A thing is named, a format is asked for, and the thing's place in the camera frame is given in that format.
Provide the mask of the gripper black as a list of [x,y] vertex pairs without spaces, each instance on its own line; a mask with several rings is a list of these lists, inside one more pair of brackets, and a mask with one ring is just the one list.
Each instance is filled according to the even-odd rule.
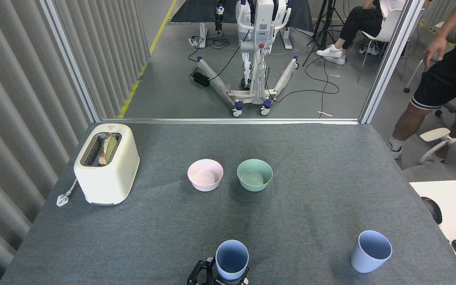
[[202,285],[248,285],[249,280],[247,278],[247,274],[249,272],[249,267],[246,267],[243,275],[242,281],[229,283],[225,280],[214,279],[213,278],[213,266],[215,265],[214,259],[207,259],[206,261],[199,260],[194,269],[192,270],[191,274],[187,279],[187,285],[199,285],[198,283],[198,275],[202,270],[206,271],[206,281],[202,283]]

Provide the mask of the standing person's right hand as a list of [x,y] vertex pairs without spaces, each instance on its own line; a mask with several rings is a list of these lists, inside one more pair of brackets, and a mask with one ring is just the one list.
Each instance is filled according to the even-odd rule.
[[426,70],[431,66],[431,59],[434,55],[437,56],[438,61],[443,59],[445,49],[447,47],[446,36],[437,34],[434,40],[429,44],[424,54],[424,63]]

